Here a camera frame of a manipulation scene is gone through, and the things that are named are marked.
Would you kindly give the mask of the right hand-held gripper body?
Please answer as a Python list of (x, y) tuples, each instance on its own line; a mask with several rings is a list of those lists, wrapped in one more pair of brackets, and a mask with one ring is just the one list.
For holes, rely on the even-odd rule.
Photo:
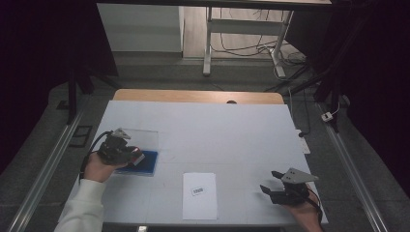
[(307, 183), (317, 181), (318, 177), (295, 168), (289, 168), (283, 174), (280, 179), (283, 191), (273, 191), (270, 195), (272, 202), (287, 206), (305, 203), (309, 197)]

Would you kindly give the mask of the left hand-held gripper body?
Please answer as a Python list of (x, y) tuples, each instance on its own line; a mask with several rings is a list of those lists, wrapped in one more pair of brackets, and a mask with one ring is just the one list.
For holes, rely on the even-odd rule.
[(127, 160), (132, 157), (129, 150), (132, 146), (128, 146), (131, 137), (121, 128), (105, 131), (103, 135), (106, 139), (98, 150), (102, 162), (107, 165), (127, 163)]

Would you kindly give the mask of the red and white stamp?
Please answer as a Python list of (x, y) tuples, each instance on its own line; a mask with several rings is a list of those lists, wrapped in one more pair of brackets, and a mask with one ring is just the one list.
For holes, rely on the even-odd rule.
[(145, 155), (143, 154), (143, 152), (136, 147), (133, 151), (132, 151), (132, 158), (131, 158), (131, 163), (134, 166), (137, 166), (140, 162), (142, 162), (145, 158)]

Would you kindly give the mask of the blue ink pad case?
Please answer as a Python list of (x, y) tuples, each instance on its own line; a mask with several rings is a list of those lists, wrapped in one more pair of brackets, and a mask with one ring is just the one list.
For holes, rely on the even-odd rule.
[(153, 176), (159, 155), (159, 133), (155, 130), (124, 129), (130, 137), (128, 145), (136, 146), (144, 155), (137, 164), (129, 164), (116, 170), (117, 174)]

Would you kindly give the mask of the person's left hand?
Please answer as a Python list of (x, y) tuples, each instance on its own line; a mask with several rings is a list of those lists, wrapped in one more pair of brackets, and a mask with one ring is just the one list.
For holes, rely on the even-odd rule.
[(92, 153), (84, 170), (84, 178), (86, 180), (103, 183), (116, 169), (125, 166), (125, 163), (118, 165), (104, 164), (97, 153)]

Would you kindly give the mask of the person's right hand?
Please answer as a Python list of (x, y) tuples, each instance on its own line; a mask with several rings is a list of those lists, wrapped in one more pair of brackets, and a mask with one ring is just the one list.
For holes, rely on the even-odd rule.
[(283, 208), (293, 216), (305, 232), (323, 232), (318, 213), (308, 202), (295, 207), (283, 205)]

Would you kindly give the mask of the black floor plate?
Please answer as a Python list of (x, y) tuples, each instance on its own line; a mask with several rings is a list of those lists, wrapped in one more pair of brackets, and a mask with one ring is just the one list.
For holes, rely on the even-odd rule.
[(91, 135), (92, 126), (77, 126), (69, 143), (73, 148), (84, 148)]

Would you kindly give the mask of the white paper stack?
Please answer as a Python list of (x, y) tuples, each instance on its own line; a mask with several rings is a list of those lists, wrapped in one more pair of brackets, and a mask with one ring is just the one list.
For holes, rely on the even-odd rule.
[(215, 173), (183, 175), (183, 219), (217, 219), (218, 200)]

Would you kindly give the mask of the wooden table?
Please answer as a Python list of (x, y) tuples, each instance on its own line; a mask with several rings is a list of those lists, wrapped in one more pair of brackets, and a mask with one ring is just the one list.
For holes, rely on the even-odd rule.
[(233, 101), (245, 104), (284, 104), (279, 93), (190, 90), (120, 89), (115, 92), (113, 99), (115, 101), (136, 102), (227, 103)]

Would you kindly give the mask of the black tripod stand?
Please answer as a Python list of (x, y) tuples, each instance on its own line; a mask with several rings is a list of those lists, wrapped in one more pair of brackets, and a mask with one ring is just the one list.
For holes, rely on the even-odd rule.
[[(289, 77), (278, 77), (278, 67), (274, 67), (274, 75), (279, 80), (279, 84), (275, 85), (274, 87), (266, 89), (266, 92), (278, 91), (279, 89), (288, 86), (292, 81), (295, 81), (303, 73), (310, 70), (310, 66), (307, 63), (302, 63), (300, 64), (300, 66), (301, 67), (297, 69), (294, 73), (292, 73)], [(330, 66), (328, 69), (320, 73), (314, 72), (313, 76), (310, 77), (307, 81), (288, 89), (286, 93), (283, 93), (283, 95), (290, 97), (291, 95), (306, 90), (306, 88), (314, 84), (318, 84), (318, 87), (315, 93), (313, 94), (313, 99), (316, 102), (323, 102), (328, 97), (331, 97), (331, 104), (328, 112), (333, 114), (334, 119), (325, 123), (329, 123), (333, 127), (333, 129), (336, 132), (338, 132), (337, 113), (340, 109), (340, 90), (333, 66)]]

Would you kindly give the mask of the black curtain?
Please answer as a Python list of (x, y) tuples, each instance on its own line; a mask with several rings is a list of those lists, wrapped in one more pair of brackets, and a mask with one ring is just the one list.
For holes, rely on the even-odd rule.
[(116, 75), (98, 0), (0, 0), (0, 174), (40, 120), (52, 88)]
[(342, 60), (347, 115), (410, 197), (410, 0), (331, 0), (343, 12), (296, 12), (286, 36), (317, 72), (324, 71), (353, 28), (363, 29)]

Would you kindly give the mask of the aluminium floor rail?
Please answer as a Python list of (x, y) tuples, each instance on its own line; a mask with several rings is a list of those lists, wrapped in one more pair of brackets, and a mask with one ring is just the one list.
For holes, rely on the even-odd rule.
[(22, 204), (18, 208), (15, 217), (6, 232), (24, 232), (32, 215), (40, 203), (41, 198), (49, 184), (51, 177), (69, 145), (70, 139), (80, 122), (84, 111), (79, 110), (70, 124), (64, 126), (57, 142), (47, 156), (45, 163), (36, 177), (32, 187), (29, 189)]
[(380, 210), (367, 189), (355, 162), (352, 160), (351, 155), (340, 136), (340, 133), (336, 132), (329, 123), (325, 123), (323, 120), (321, 120), (321, 122), (325, 126), (327, 134), (337, 151), (340, 162), (343, 165), (346, 175), (361, 203), (372, 230), (374, 232), (389, 232), (387, 223), (383, 219)]

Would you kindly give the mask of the metal desk frame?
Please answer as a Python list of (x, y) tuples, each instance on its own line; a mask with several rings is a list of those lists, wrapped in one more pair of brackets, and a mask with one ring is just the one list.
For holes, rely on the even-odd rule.
[(260, 35), (277, 36), (277, 44), (269, 49), (269, 54), (274, 64), (274, 71), (278, 77), (285, 77), (285, 71), (279, 60), (279, 53), (283, 44), (288, 26), (293, 15), (293, 11), (285, 11), (282, 21), (255, 21), (241, 19), (212, 18), (213, 9), (206, 10), (206, 44), (203, 63), (203, 75), (209, 76), (211, 73), (211, 36), (213, 33), (220, 34), (240, 34), (240, 35)]

